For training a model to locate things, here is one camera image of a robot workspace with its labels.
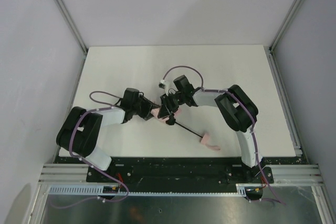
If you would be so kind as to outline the pink folding umbrella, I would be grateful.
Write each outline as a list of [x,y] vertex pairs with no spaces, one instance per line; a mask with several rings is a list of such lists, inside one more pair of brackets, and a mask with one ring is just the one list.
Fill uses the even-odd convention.
[[[159,108],[157,109],[152,109],[151,114],[160,122],[168,124],[169,121],[169,117],[165,116],[163,118],[159,118]],[[220,147],[218,145],[210,145],[209,144],[209,140],[210,140],[210,135],[208,133],[204,133],[203,135],[200,135],[196,132],[194,132],[193,130],[187,128],[186,126],[183,126],[182,124],[178,123],[177,121],[174,121],[174,124],[177,124],[178,126],[182,127],[183,129],[193,133],[194,135],[198,136],[200,138],[200,144],[206,146],[208,149],[212,150],[212,151],[220,151]]]

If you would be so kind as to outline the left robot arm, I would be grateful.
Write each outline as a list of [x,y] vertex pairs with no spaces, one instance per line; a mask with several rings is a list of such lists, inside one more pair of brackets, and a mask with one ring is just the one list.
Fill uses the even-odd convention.
[[134,88],[127,88],[115,104],[95,100],[92,97],[95,93],[99,91],[91,92],[89,98],[105,107],[91,110],[73,107],[58,132],[56,143],[70,156],[107,171],[112,158],[97,145],[101,128],[127,123],[135,115],[147,121],[153,118],[152,110],[159,108],[159,105]]

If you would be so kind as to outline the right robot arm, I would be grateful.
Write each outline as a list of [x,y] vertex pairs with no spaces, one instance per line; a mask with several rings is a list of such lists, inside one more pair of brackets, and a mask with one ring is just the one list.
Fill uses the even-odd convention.
[[165,80],[160,81],[159,87],[165,90],[165,94],[160,96],[160,107],[151,111],[154,117],[173,125],[181,105],[218,108],[227,125],[237,134],[242,163],[250,168],[260,164],[263,157],[258,151],[255,135],[259,111],[240,86],[235,84],[225,90],[194,88],[185,75],[173,82],[177,91],[170,93]]

